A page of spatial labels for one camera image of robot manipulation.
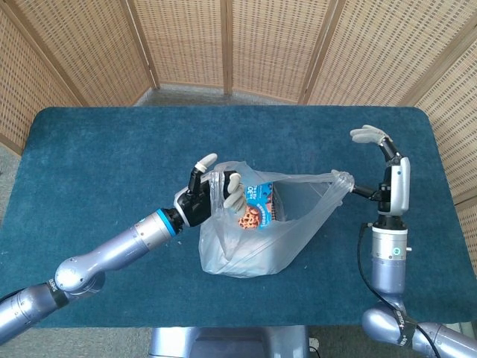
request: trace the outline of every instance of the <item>plastic bag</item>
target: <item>plastic bag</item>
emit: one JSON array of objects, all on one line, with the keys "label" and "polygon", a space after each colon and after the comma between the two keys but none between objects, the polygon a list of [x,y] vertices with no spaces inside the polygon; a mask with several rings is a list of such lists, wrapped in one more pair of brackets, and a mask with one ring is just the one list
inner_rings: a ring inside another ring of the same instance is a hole
[{"label": "plastic bag", "polygon": [[[239,216],[224,210],[223,171],[240,173],[245,190],[273,182],[274,216],[266,227],[244,229]],[[218,164],[209,173],[211,217],[200,227],[202,269],[210,274],[255,277],[287,267],[353,189],[346,172],[285,175],[258,172],[245,162]]]}]

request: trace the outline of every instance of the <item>robot finger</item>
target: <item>robot finger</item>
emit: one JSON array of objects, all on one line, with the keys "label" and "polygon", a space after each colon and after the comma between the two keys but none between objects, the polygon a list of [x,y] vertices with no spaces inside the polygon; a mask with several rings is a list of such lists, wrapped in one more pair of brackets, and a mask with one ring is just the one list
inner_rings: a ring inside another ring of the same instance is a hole
[{"label": "robot finger", "polygon": [[211,153],[209,155],[206,155],[204,158],[196,162],[195,168],[202,173],[205,173],[207,171],[207,168],[209,168],[215,161],[217,160],[218,156],[216,153]]},{"label": "robot finger", "polygon": [[235,192],[235,190],[240,184],[240,180],[241,180],[241,176],[239,173],[233,173],[230,175],[230,182],[227,187],[227,191],[229,194],[232,194],[233,192]]},{"label": "robot finger", "polygon": [[382,129],[373,127],[372,125],[363,125],[363,129],[371,129],[373,131],[379,132],[380,134],[384,136],[388,136]]},{"label": "robot finger", "polygon": [[244,185],[239,184],[235,192],[231,193],[224,201],[224,208],[228,209],[234,205],[238,200],[245,199]]},{"label": "robot finger", "polygon": [[386,135],[368,129],[353,129],[350,131],[352,141],[356,143],[380,144]]},{"label": "robot finger", "polygon": [[246,207],[247,201],[245,200],[245,198],[243,198],[233,205],[233,211],[235,211],[238,215],[243,216],[245,214]]}]

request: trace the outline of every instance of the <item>metal base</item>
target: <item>metal base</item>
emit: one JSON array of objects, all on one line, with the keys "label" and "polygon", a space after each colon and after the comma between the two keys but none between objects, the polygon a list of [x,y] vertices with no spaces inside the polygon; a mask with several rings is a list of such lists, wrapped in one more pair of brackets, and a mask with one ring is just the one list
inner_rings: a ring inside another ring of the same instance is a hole
[{"label": "metal base", "polygon": [[149,358],[309,357],[307,326],[154,328]]}]

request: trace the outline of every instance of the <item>blue package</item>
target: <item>blue package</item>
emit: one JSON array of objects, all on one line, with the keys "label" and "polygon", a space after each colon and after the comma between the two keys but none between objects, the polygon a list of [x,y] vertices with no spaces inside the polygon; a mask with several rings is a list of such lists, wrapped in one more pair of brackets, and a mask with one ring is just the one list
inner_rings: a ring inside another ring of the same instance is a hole
[{"label": "blue package", "polygon": [[262,229],[274,219],[274,184],[263,183],[245,188],[247,209],[238,223],[244,229]]}]

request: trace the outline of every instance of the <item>woven panel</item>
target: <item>woven panel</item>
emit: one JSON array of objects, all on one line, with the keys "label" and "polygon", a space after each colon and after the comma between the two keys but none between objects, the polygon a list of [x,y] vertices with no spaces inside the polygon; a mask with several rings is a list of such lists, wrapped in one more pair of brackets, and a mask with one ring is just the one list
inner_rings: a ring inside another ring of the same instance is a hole
[{"label": "woven panel", "polygon": [[454,196],[477,188],[477,41],[417,103],[429,116]]},{"label": "woven panel", "polygon": [[297,101],[329,1],[233,2],[233,86]]},{"label": "woven panel", "polygon": [[309,103],[398,104],[475,10],[474,1],[347,1]]},{"label": "woven panel", "polygon": [[132,104],[148,75],[119,1],[15,0],[88,104]]},{"label": "woven panel", "polygon": [[457,212],[469,250],[470,261],[477,274],[477,206]]},{"label": "woven panel", "polygon": [[50,106],[73,106],[37,53],[0,11],[0,134],[24,148],[37,112]]},{"label": "woven panel", "polygon": [[221,86],[220,0],[133,0],[159,82]]}]

